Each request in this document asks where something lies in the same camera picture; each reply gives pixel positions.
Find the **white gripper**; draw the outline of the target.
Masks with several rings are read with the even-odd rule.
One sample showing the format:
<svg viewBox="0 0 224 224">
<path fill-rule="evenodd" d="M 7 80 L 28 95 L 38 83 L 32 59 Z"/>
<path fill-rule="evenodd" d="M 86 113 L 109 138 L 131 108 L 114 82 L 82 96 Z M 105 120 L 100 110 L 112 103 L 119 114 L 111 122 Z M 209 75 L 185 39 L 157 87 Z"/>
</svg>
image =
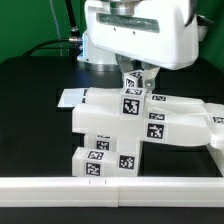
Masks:
<svg viewBox="0 0 224 224">
<path fill-rule="evenodd" d="M 119 15 L 115 2 L 87 0 L 88 35 L 95 47 L 116 54 L 122 73 L 134 70 L 131 59 L 149 63 L 142 80 L 143 87 L 153 91 L 159 67 L 181 69 L 198 57 L 194 0 L 132 0 L 131 6 L 130 15 Z"/>
</svg>

